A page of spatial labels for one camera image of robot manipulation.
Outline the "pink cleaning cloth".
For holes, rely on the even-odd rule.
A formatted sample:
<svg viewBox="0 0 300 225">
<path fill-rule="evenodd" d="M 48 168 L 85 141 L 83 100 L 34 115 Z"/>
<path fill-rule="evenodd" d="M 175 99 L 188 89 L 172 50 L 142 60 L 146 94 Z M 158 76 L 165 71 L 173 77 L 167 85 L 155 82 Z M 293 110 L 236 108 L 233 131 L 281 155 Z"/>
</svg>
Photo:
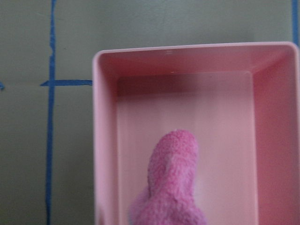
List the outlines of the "pink cleaning cloth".
<svg viewBox="0 0 300 225">
<path fill-rule="evenodd" d="M 198 145 L 186 130 L 174 130 L 156 144 L 147 186 L 129 207 L 131 225 L 205 225 L 194 201 Z"/>
</svg>

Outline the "pink plastic bin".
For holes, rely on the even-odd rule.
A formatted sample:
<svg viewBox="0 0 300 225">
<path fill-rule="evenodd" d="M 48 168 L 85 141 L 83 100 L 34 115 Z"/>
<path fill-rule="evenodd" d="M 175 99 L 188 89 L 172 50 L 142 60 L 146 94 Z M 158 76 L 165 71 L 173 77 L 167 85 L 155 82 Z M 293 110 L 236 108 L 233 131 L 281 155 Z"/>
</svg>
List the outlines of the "pink plastic bin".
<svg viewBox="0 0 300 225">
<path fill-rule="evenodd" d="M 94 223 L 127 225 L 159 139 L 199 143 L 195 202 L 210 225 L 300 222 L 300 53 L 290 42 L 98 52 Z"/>
</svg>

